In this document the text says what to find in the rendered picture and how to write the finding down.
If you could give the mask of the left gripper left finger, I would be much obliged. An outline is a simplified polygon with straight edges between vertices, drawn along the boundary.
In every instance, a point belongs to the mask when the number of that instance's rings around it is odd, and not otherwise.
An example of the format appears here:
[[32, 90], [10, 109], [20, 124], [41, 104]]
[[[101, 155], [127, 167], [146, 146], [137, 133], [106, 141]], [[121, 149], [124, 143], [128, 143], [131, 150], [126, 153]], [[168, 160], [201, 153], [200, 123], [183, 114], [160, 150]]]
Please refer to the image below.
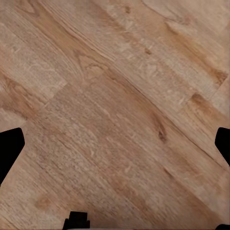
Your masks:
[[25, 146], [20, 127], [0, 133], [0, 184]]

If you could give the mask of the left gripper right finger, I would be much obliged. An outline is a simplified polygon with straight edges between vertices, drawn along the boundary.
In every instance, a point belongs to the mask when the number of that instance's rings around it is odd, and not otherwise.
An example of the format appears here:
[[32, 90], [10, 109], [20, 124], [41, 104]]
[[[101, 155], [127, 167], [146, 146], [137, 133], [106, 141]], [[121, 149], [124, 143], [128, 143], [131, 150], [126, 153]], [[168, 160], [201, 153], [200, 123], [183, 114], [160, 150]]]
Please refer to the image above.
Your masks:
[[216, 147], [230, 166], [230, 129], [219, 127], [214, 141]]

